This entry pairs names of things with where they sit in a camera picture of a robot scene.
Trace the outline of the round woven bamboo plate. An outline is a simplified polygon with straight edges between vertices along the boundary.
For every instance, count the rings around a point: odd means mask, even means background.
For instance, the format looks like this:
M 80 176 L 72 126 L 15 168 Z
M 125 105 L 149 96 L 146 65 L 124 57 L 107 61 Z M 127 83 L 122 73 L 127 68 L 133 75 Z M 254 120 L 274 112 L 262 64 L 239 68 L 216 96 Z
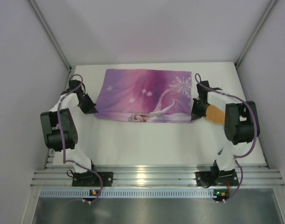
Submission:
M 224 125 L 225 112 L 214 105 L 209 105 L 206 109 L 205 118 L 214 124 Z

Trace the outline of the left aluminium frame post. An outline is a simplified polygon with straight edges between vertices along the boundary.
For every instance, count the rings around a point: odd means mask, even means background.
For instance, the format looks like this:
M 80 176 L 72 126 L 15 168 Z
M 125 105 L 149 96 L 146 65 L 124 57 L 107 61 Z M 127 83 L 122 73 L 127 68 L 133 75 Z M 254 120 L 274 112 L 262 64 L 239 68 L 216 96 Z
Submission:
M 53 45 L 55 51 L 57 52 L 57 54 L 60 57 L 63 64 L 65 65 L 66 69 L 71 70 L 71 65 L 68 62 L 66 56 L 64 55 L 62 48 L 60 47 L 54 33 L 52 32 L 47 20 L 45 19 L 41 9 L 39 8 L 37 2 L 35 0 L 26 0 L 26 2 L 29 4 L 30 8 L 33 10 L 35 16 L 39 20 L 44 32 L 46 33 L 47 37 L 49 38 L 51 44 Z

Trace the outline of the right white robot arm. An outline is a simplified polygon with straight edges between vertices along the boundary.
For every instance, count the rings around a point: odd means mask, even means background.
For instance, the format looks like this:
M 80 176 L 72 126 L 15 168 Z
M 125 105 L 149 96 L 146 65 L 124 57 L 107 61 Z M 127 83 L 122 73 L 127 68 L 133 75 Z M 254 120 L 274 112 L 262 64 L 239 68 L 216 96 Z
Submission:
M 220 88 L 211 88 L 208 81 L 197 82 L 198 98 L 193 99 L 191 121 L 202 117 L 222 124 L 226 143 L 218 153 L 213 167 L 231 171 L 235 160 L 248 156 L 254 149 L 260 126 L 256 104 L 226 94 Z

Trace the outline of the aluminium frame post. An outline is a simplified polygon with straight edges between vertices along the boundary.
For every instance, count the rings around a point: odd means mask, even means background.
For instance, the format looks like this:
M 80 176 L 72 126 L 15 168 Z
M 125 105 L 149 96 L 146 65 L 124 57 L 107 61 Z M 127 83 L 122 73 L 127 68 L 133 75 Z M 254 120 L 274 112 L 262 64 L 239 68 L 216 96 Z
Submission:
M 260 16 L 257 24 L 255 25 L 253 31 L 251 32 L 246 44 L 244 45 L 241 53 L 238 56 L 238 59 L 234 63 L 235 68 L 238 69 L 241 63 L 243 62 L 244 58 L 246 57 L 247 53 L 251 49 L 253 43 L 255 42 L 257 36 L 259 35 L 260 31 L 264 27 L 265 23 L 267 22 L 270 14 L 278 4 L 278 0 L 269 0 L 267 6 L 265 7 L 262 15 Z
M 57 52 L 57 54 L 60 57 L 63 64 L 65 65 L 66 69 L 71 70 L 71 65 L 68 62 L 66 56 L 64 55 L 62 48 L 60 47 L 54 33 L 52 32 L 47 20 L 45 19 L 41 9 L 39 8 L 37 2 L 35 0 L 26 0 L 26 2 L 29 4 L 30 8 L 33 10 L 35 16 L 39 20 L 44 32 L 46 33 L 47 37 L 49 38 L 51 44 L 53 45 L 55 51 Z

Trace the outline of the right aluminium frame post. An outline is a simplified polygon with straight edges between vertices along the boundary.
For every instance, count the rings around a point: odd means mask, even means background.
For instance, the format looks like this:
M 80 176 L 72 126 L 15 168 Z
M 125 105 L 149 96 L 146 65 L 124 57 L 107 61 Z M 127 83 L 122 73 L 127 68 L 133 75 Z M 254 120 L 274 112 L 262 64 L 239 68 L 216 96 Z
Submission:
M 238 69 L 241 63 L 243 62 L 244 58 L 246 57 L 247 53 L 251 49 L 253 43 L 255 42 L 257 36 L 259 35 L 260 31 L 264 27 L 265 23 L 267 22 L 270 14 L 278 4 L 278 0 L 269 0 L 267 6 L 265 7 L 262 15 L 260 16 L 257 24 L 255 25 L 253 31 L 251 32 L 246 44 L 244 45 L 241 53 L 238 56 L 238 59 L 234 63 L 235 68 Z

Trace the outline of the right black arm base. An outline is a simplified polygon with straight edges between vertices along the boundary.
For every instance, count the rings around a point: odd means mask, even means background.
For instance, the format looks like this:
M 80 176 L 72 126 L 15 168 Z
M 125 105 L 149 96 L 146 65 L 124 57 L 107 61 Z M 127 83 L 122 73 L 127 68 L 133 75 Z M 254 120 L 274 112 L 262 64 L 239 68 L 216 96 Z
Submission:
M 209 188 L 211 186 L 238 186 L 239 181 L 235 170 L 221 171 L 219 174 L 211 171 L 199 171 L 195 173 L 197 186 Z

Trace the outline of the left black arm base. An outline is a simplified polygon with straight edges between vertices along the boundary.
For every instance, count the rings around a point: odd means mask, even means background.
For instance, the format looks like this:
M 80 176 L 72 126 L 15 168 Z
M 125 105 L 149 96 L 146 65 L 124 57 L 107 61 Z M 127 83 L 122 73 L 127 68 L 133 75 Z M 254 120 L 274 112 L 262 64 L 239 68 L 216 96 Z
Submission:
M 113 183 L 113 172 L 97 172 L 100 176 L 103 187 L 111 187 Z M 100 187 L 101 182 L 99 177 L 92 172 L 73 173 L 72 174 L 73 187 Z

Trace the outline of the aluminium mounting rail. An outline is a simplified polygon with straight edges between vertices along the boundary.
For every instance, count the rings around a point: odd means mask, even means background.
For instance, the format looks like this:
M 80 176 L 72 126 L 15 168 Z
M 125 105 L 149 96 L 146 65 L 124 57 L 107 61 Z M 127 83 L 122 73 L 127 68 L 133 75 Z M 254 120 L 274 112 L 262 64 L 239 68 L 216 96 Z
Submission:
M 66 171 L 69 166 L 48 167 L 34 172 L 30 186 L 42 187 L 70 187 L 72 179 Z M 180 187 L 196 188 L 196 172 L 208 171 L 208 166 L 98 166 L 97 171 L 112 172 L 114 187 Z M 237 171 L 243 177 L 242 188 L 281 188 L 284 181 L 277 169 L 264 166 L 244 166 Z

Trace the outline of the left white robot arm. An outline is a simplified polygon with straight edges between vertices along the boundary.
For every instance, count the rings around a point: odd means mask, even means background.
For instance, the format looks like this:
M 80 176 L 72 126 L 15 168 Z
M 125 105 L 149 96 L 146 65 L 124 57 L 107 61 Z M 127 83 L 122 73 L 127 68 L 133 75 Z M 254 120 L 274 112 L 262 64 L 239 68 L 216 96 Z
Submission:
M 95 114 L 95 106 L 83 81 L 70 80 L 68 89 L 61 93 L 56 105 L 40 115 L 46 147 L 56 151 L 64 164 L 71 163 L 78 174 L 94 171 L 94 164 L 78 146 L 78 132 L 71 110 L 79 108 L 83 114 Z

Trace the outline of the purple printed placemat cloth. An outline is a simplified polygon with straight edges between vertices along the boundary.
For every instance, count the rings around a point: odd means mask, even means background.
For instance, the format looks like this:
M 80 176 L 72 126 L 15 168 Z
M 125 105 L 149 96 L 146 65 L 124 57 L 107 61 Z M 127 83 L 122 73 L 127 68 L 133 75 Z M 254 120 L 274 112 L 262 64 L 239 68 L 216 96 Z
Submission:
M 126 122 L 190 123 L 189 71 L 107 69 L 96 117 Z

